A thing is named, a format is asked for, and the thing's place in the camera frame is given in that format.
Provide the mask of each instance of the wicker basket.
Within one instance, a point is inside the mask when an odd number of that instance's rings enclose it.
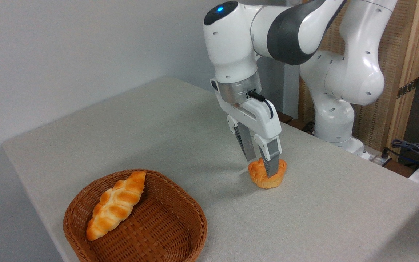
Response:
[[[200,205],[176,183],[146,170],[145,189],[130,216],[94,241],[86,239],[88,221],[101,194],[133,171],[93,181],[72,200],[64,233],[80,261],[195,261],[206,240],[207,222]]]

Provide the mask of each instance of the bread crust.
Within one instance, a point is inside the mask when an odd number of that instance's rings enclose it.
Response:
[[[262,158],[258,159],[258,161],[253,161],[248,165],[248,171],[250,173],[251,181],[253,181],[253,183],[255,183],[257,186],[264,189],[279,186],[282,182],[282,179],[284,178],[286,169],[287,163],[284,160],[279,159],[278,172],[270,178],[268,178]]]
[[[96,240],[115,229],[132,212],[145,187],[146,171],[134,171],[130,177],[120,180],[100,197],[88,222],[87,239]]]

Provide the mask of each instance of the bread roll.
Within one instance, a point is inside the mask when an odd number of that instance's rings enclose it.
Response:
[[[135,171],[101,195],[100,202],[93,209],[93,218],[88,222],[88,240],[104,236],[130,215],[143,192],[145,175],[145,171]]]
[[[263,159],[260,158],[258,161],[253,161],[248,165],[248,172],[250,173],[251,181],[257,186],[268,189],[277,187],[281,184],[284,174],[287,169],[287,163],[279,159],[279,169],[276,174],[268,178],[266,169],[264,168]]]

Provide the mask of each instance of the table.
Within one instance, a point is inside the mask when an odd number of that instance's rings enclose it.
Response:
[[[70,201],[115,171],[159,171],[208,219],[199,261],[419,261],[419,184],[281,123],[288,163],[264,190],[213,93],[162,78],[9,141],[3,148],[65,261]]]

